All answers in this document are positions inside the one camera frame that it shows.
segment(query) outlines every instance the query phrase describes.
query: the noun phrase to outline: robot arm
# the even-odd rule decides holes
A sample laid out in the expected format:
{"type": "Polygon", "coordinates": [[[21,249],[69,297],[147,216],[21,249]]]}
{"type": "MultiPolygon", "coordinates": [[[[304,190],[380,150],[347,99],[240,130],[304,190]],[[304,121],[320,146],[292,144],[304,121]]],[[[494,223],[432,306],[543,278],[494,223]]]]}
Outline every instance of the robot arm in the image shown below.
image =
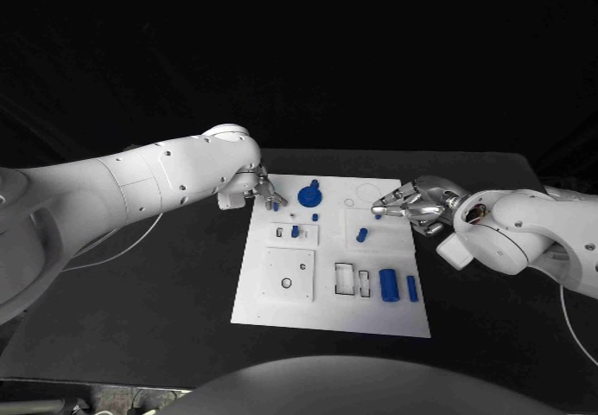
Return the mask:
{"type": "Polygon", "coordinates": [[[426,236],[451,225],[436,248],[457,270],[472,259],[516,275],[527,266],[569,290],[598,298],[598,201],[556,201],[533,190],[474,195],[423,176],[373,203],[373,214],[403,216],[426,236]]]}
{"type": "Polygon", "coordinates": [[[96,237],[217,194],[222,209],[284,198],[243,127],[145,145],[112,156],[36,169],[0,169],[0,323],[50,286],[96,237]]]}

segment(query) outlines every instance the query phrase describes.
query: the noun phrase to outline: white board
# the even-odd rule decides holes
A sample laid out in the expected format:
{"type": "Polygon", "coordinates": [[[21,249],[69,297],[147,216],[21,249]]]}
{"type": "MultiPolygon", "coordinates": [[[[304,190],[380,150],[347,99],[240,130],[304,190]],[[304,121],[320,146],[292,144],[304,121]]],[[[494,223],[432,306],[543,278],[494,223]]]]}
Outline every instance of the white board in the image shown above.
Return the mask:
{"type": "MultiPolygon", "coordinates": [[[[289,204],[275,212],[265,210],[261,198],[255,200],[230,322],[429,337],[409,222],[390,216],[376,220],[370,213],[371,203],[400,181],[291,175],[269,178],[289,204]],[[323,201],[317,207],[302,207],[297,195],[312,179],[323,201]],[[288,235],[292,226],[299,229],[297,238],[288,235]],[[363,227],[367,236],[360,243],[356,236],[363,227]],[[353,295],[335,294],[335,264],[353,265],[353,295]],[[379,271],[387,268],[397,276],[400,300],[395,303],[382,301],[379,271]],[[369,297],[361,295],[360,271],[367,271],[369,297]],[[416,302],[409,300],[408,275],[416,280],[416,302]]],[[[348,292],[343,265],[341,269],[343,291],[348,292]]]]}

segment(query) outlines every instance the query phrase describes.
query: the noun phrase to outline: black table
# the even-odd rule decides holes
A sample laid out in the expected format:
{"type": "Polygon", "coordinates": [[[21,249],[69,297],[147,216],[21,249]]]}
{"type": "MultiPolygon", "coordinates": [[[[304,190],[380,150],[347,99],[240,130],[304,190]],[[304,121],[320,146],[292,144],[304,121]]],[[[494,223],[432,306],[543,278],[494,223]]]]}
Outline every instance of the black table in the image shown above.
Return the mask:
{"type": "MultiPolygon", "coordinates": [[[[542,190],[516,154],[263,150],[271,173],[454,180],[469,191],[542,190]]],[[[250,206],[222,212],[209,198],[164,214],[144,242],[112,262],[66,272],[29,312],[0,358],[0,377],[193,388],[265,361],[315,354],[376,356],[477,376],[569,411],[598,408],[598,368],[576,348],[557,285],[474,261],[455,271],[415,233],[431,339],[230,323],[250,206]]],[[[122,229],[82,262],[105,258],[152,219],[122,229]]],[[[566,293],[593,355],[598,301],[566,293]]]]}

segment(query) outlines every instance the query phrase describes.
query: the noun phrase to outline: small blue part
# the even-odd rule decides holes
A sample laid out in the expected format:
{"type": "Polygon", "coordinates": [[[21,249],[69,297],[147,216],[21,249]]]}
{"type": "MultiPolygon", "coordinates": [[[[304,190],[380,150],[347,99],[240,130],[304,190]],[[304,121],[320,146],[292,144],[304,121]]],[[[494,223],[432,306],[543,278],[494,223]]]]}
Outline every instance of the small blue part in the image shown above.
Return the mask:
{"type": "Polygon", "coordinates": [[[395,270],[380,270],[382,301],[395,303],[399,301],[399,286],[396,285],[395,270]]]}
{"type": "Polygon", "coordinates": [[[298,203],[305,208],[314,208],[321,202],[320,183],[314,179],[311,184],[298,191],[298,203]]]}
{"type": "Polygon", "coordinates": [[[418,286],[415,285],[415,277],[408,275],[408,287],[409,287],[409,300],[416,303],[418,299],[418,286]]]}
{"type": "Polygon", "coordinates": [[[359,235],[357,235],[357,242],[363,242],[364,241],[364,237],[367,236],[367,229],[363,227],[359,230],[359,235]]]}

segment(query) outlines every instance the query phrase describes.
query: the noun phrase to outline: black background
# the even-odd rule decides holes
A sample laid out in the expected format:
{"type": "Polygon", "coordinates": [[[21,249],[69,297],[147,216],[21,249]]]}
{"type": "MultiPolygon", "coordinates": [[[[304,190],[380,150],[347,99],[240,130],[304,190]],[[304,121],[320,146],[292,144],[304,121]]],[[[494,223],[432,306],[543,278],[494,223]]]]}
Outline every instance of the black background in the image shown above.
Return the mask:
{"type": "Polygon", "coordinates": [[[219,6],[3,6],[5,167],[225,122],[262,147],[508,151],[539,165],[598,108],[592,2],[219,6]]]}

